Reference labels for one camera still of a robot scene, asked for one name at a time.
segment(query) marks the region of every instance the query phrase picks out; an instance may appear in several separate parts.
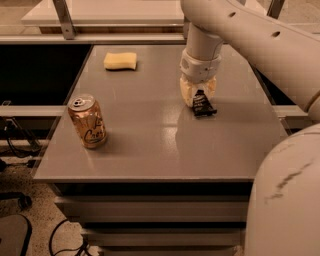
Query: can label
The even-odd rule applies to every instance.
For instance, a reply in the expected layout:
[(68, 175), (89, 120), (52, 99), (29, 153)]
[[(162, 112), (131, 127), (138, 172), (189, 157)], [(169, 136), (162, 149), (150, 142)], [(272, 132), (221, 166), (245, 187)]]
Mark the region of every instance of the can label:
[(90, 94), (82, 94), (70, 101), (68, 112), (86, 148), (96, 148), (107, 139), (98, 101)]

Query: gray table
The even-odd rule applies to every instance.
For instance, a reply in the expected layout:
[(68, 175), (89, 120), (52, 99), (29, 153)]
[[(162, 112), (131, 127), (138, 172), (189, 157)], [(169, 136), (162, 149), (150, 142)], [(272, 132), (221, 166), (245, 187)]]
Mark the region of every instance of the gray table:
[[(58, 207), (87, 228), (84, 236), (94, 245), (172, 246), (155, 223), (171, 223), (166, 228), (183, 237), (179, 246), (240, 242), (238, 224), (246, 221), (256, 171), (286, 133), (248, 63), (227, 45), (212, 100), (218, 113), (195, 118), (180, 95), (183, 48), (95, 46), (73, 95), (90, 93), (100, 102), (108, 141), (83, 148), (65, 112), (36, 170), (34, 179), (53, 185)], [(138, 55), (136, 71), (104, 69), (107, 52), (127, 51)], [(207, 223), (210, 231), (181, 229), (181, 222), (185, 228)], [(212, 226), (226, 222), (238, 224), (223, 232)], [(153, 223), (159, 232), (145, 235), (135, 227), (131, 238), (110, 240), (110, 223), (120, 230), (125, 223)], [(226, 235), (218, 244), (217, 232)]]

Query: soda can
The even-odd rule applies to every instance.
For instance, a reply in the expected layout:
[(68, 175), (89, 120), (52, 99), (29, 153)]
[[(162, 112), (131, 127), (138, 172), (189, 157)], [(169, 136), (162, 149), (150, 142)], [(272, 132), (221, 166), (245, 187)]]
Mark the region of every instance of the soda can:
[(90, 94), (81, 94), (71, 99), (68, 113), (86, 148), (96, 148), (107, 140), (98, 101)]

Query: caster wheel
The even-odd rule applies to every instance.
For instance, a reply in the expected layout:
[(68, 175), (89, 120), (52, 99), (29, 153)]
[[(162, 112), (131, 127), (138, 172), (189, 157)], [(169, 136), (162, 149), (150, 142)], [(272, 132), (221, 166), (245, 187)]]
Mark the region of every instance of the caster wheel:
[(21, 210), (25, 210), (32, 205), (32, 200), (30, 196), (22, 196), (18, 200), (18, 204)]

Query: robotic arm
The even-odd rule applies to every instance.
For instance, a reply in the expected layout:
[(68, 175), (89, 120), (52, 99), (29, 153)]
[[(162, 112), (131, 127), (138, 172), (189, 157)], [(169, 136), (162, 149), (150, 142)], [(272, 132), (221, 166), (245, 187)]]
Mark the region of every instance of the robotic arm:
[(312, 120), (320, 121), (319, 39), (235, 0), (181, 0), (181, 8), (191, 22), (181, 59), (181, 83), (210, 82), (225, 41)]
[[(313, 121), (320, 121), (316, 37), (252, 12), (235, 0), (181, 0), (181, 7), (192, 23), (181, 59), (180, 85), (187, 103), (190, 88), (212, 83), (222, 38)], [(246, 256), (320, 254), (319, 152), (317, 124), (290, 136), (265, 158), (250, 196)]]

